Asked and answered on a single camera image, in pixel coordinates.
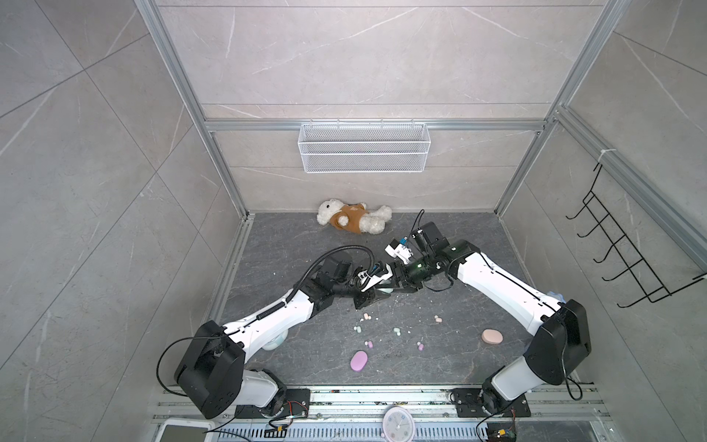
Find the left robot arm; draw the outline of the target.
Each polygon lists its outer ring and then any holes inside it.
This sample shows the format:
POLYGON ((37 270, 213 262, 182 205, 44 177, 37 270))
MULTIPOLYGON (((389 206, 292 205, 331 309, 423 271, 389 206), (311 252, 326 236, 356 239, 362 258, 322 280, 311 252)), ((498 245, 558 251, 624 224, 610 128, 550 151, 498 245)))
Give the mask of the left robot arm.
POLYGON ((355 246, 340 246, 316 259, 281 298, 240 320, 220 325, 204 323, 186 338, 187 350, 174 380, 176 395, 187 397, 206 419, 222 414, 230 405, 251 406, 276 416, 286 401, 286 386, 268 370, 247 370, 248 361, 261 350, 279 346, 289 330, 327 309, 335 298, 351 298, 362 309, 401 287, 412 252, 396 242, 386 248, 392 262, 360 250, 368 264, 353 267, 355 246))

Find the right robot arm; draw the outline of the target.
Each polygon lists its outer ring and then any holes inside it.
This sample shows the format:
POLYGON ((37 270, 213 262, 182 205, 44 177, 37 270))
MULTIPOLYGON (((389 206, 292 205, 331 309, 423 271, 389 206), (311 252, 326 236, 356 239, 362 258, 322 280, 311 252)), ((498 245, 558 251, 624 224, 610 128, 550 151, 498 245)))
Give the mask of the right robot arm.
POLYGON ((524 354, 482 384, 478 402, 486 414, 501 414, 542 384, 564 385, 573 400, 582 399, 581 387, 571 376, 591 353, 587 311, 582 304, 539 292, 469 241, 449 242, 433 222, 414 227, 401 241, 390 241, 386 252, 394 259, 395 287, 416 291, 443 274, 451 283, 480 291, 531 334, 524 354))

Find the purple earbud case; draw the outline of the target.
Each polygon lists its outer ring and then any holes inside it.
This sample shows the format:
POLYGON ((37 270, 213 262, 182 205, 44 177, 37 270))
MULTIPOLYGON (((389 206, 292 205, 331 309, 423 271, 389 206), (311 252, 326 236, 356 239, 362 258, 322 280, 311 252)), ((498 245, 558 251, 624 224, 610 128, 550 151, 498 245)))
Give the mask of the purple earbud case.
POLYGON ((367 363, 368 354, 366 351, 357 351, 350 361, 350 368, 354 372, 361 372, 366 367, 367 363))

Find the pink earbud case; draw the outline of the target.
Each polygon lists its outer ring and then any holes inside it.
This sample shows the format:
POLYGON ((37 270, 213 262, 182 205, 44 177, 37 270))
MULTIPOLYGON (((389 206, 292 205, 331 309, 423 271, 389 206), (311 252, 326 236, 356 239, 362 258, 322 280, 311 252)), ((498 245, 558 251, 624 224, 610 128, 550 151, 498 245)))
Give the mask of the pink earbud case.
POLYGON ((482 332, 482 340, 489 345, 499 345, 504 341, 504 336, 500 331, 494 329, 485 329, 482 332))

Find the white teddy bear brown hoodie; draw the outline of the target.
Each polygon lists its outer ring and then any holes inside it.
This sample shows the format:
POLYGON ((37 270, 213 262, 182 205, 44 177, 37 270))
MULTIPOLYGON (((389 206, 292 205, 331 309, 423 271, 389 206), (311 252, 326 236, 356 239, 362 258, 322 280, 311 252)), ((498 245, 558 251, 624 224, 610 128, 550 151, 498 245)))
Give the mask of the white teddy bear brown hoodie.
POLYGON ((370 212, 364 203, 345 204, 337 199, 323 202, 317 215, 320 226, 331 225, 355 234, 381 234, 391 220, 392 209, 389 206, 370 212))

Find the mint alarm clock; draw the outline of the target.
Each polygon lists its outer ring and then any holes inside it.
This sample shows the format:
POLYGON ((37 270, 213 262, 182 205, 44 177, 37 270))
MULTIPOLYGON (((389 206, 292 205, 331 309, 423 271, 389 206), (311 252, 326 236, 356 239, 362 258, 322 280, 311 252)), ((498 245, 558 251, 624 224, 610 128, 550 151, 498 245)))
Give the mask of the mint alarm clock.
POLYGON ((268 342, 267 344, 264 344, 263 347, 261 348, 264 351, 274 351, 276 348, 278 348, 280 345, 282 345, 285 340, 287 339, 288 336, 288 331, 285 330, 282 333, 280 333, 278 336, 276 336, 272 341, 268 342))

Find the white round clock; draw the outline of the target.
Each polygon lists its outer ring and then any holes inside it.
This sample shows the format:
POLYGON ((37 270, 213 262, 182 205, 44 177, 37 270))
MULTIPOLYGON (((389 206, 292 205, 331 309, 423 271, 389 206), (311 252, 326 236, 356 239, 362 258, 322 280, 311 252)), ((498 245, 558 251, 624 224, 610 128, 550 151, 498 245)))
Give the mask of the white round clock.
POLYGON ((416 427, 411 413, 401 406, 393 406, 382 419, 384 440, 388 442, 412 442, 416 427))

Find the white tablet device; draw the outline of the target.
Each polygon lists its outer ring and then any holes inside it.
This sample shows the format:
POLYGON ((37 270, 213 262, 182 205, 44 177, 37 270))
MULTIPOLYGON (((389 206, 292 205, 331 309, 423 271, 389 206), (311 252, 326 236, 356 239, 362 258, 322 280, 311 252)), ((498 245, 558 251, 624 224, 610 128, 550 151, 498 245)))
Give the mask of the white tablet device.
POLYGON ((158 429, 156 442, 216 442, 215 423, 208 420, 169 418, 158 429))

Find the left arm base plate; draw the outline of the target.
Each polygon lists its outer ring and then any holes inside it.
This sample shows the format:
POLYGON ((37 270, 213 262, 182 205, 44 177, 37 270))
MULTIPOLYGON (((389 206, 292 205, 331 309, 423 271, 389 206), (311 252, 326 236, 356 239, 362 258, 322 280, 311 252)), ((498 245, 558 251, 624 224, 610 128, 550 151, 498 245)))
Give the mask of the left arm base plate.
POLYGON ((238 405, 235 414, 239 419, 289 419, 291 414, 294 414, 296 417, 305 416, 309 413, 310 396, 310 389, 288 389, 285 393, 278 393, 275 398, 263 408, 252 405, 238 405))

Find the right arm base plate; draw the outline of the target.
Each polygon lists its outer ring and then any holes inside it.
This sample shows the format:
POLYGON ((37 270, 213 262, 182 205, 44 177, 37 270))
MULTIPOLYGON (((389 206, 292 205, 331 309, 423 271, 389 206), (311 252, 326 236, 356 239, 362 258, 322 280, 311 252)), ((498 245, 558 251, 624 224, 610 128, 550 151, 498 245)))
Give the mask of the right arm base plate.
POLYGON ((530 407, 525 395, 514 401, 496 398, 481 388, 456 388, 449 399, 460 418, 486 418, 496 412, 501 417, 530 417, 530 407))

